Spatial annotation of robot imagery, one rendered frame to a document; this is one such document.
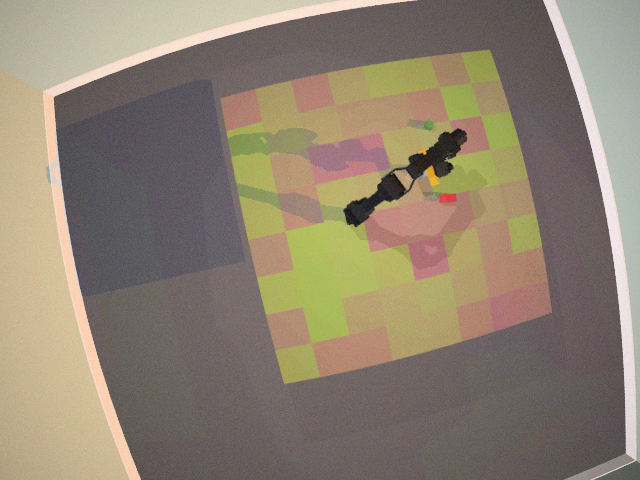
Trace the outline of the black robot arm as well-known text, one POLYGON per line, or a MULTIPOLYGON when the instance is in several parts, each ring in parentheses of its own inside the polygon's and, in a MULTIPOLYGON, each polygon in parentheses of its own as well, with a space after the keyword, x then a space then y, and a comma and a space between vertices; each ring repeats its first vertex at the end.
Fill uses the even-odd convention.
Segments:
POLYGON ((350 202, 343 210, 347 225, 349 223, 349 225, 353 224, 355 227, 359 226, 370 218, 376 205, 383 201, 392 202, 404 196, 411 190, 415 180, 419 176, 421 177, 424 174, 423 172, 431 166, 435 176, 441 178, 442 176, 449 175, 451 170, 453 170, 453 165, 448 161, 445 162, 445 160, 447 160, 446 158, 448 156, 453 157, 454 154, 461 150, 460 147, 467 141, 467 133, 461 129, 455 129, 452 133, 445 131, 440 135, 438 140, 439 141, 434 144, 434 147, 432 147, 432 150, 418 161, 411 162, 406 168, 396 168, 384 176, 381 179, 382 181, 377 185, 377 192, 372 196, 350 202), (437 162, 437 160, 441 161, 437 162), (408 190, 393 173, 394 171, 403 169, 406 169, 413 178, 408 190))

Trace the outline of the yellow bar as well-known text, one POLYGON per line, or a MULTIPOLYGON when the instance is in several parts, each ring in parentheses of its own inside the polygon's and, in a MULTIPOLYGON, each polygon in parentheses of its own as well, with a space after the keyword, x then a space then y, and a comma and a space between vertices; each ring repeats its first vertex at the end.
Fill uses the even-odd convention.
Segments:
MULTIPOLYGON (((419 151, 419 152, 418 152, 418 154, 419 154, 419 153, 422 153, 422 152, 423 152, 424 154, 426 154, 426 153, 425 153, 425 151, 426 151, 426 149, 425 149, 425 150, 423 150, 423 151, 419 151)), ((439 182, 438 177, 434 175, 434 170, 433 170, 432 166, 431 166, 431 167, 429 167, 429 168, 427 168, 427 169, 425 170, 425 172, 426 172, 426 174, 427 174, 427 177, 428 177, 428 179, 429 179, 429 182, 431 183, 431 186, 433 186, 433 185, 437 185, 437 184, 439 184, 439 183, 440 183, 440 182, 439 182)))

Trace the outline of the red rectangular block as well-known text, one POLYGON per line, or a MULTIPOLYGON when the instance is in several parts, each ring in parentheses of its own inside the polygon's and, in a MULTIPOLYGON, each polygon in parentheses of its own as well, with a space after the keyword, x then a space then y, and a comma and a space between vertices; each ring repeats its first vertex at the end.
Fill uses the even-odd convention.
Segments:
POLYGON ((456 194, 444 193, 440 194, 440 203, 456 202, 456 194))

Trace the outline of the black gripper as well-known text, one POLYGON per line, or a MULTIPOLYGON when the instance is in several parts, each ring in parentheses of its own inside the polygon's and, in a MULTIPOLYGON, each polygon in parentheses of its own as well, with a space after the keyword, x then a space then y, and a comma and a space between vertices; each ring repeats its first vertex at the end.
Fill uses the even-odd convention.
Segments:
MULTIPOLYGON (((428 149, 428 150, 426 150, 426 151, 425 151, 425 153, 427 154, 427 153, 429 153, 431 150, 432 150, 432 147, 429 147, 429 149, 428 149)), ((416 153, 415 155, 409 156, 409 157, 408 157, 408 160, 409 160, 409 162, 410 162, 410 163, 411 163, 411 162, 413 162, 413 161, 415 161, 415 162, 416 162, 416 161, 418 161, 421 157, 423 157, 423 156, 424 156, 424 155, 426 155, 426 154, 424 154, 423 152, 422 152, 422 153, 419 153, 419 154, 418 154, 418 153, 416 153)), ((453 157, 448 156, 448 158, 447 158, 447 159, 450 159, 450 158, 452 158, 452 159, 453 159, 453 158, 455 158, 455 157, 456 157, 456 154, 454 154, 454 156, 453 156, 453 157)))

